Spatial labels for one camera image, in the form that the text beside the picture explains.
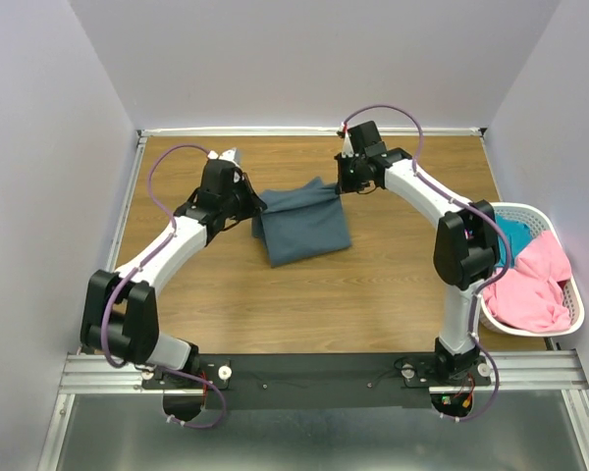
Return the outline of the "grey-blue t-shirt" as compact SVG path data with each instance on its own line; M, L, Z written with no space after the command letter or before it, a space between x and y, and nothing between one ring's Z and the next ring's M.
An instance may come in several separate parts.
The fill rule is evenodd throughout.
M260 194L267 208L251 223L273 268L351 247L342 200L334 183L316 177L304 186L267 189Z

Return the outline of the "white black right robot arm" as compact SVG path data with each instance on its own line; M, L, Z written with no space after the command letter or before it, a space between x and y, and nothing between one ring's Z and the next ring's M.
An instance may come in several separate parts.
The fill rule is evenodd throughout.
M480 360L479 293L501 259L502 231L494 207L471 202L428 176L400 148L376 154L339 153L336 193L383 188L408 202L436 229L433 264L447 286L444 323L430 361L433 378L456 383Z

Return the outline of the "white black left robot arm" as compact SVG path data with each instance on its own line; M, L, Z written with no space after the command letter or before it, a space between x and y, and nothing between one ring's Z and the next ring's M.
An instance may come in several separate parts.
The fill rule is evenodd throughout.
M116 368L154 366L174 386L190 386L200 375L199 348L162 333L157 297L216 235L265 209L238 163L208 159L199 187L172 213L166 229L132 261L90 277L81 344L103 351Z

